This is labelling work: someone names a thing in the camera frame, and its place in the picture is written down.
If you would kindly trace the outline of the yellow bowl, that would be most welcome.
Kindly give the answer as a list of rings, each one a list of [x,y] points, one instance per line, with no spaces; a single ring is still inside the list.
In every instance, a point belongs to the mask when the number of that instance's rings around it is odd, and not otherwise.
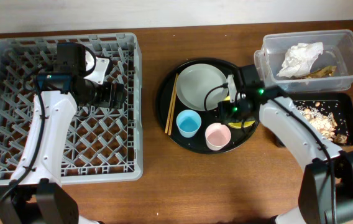
[[[255,123],[255,119],[254,118],[247,118],[245,120],[242,121],[237,121],[237,119],[235,118],[239,112],[239,107],[236,106],[234,103],[232,104],[231,107],[231,111],[232,111],[232,118],[226,118],[226,124],[233,129],[244,129],[244,128],[248,128],[250,126],[252,126]]]

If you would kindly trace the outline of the blue cup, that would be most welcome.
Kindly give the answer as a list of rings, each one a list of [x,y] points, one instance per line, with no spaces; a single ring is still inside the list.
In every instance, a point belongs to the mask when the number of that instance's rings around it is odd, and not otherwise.
[[[176,117],[176,125],[184,138],[192,138],[201,127],[201,116],[194,110],[183,110]]]

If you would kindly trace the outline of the white tissue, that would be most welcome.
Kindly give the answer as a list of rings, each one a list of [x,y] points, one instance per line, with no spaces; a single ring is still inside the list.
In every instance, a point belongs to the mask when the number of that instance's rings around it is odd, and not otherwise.
[[[291,46],[282,63],[282,69],[277,73],[278,77],[299,78],[308,75],[314,62],[323,53],[322,42],[313,44],[298,43]]]

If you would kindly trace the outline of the food scraps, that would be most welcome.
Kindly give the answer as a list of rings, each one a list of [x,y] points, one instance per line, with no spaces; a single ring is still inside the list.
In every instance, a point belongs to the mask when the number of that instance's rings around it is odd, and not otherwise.
[[[299,112],[324,138],[338,145],[346,145],[348,136],[342,134],[342,124],[338,124],[331,109],[326,106],[325,101],[299,101],[297,102]]]

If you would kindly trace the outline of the gold snack wrapper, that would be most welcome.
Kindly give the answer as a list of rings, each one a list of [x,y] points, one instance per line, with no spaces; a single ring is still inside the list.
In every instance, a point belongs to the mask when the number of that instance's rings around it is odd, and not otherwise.
[[[301,79],[312,79],[312,78],[327,78],[333,77],[337,67],[334,65],[329,65],[306,76],[301,77]]]

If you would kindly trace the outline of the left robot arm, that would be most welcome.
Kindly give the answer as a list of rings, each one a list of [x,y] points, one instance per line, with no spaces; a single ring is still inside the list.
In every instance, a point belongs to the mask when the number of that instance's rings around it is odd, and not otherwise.
[[[61,163],[67,132],[84,103],[121,108],[121,83],[94,82],[72,73],[40,73],[34,78],[34,114],[22,157],[9,185],[0,185],[3,223],[90,223],[62,189]]]

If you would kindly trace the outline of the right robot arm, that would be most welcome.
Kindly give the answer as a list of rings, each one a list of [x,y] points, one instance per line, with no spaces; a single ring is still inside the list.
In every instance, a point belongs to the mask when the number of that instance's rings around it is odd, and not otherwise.
[[[218,110],[225,123],[262,123],[304,171],[297,207],[273,217],[272,223],[353,221],[353,151],[326,139],[280,87],[247,89],[243,98],[220,101]]]

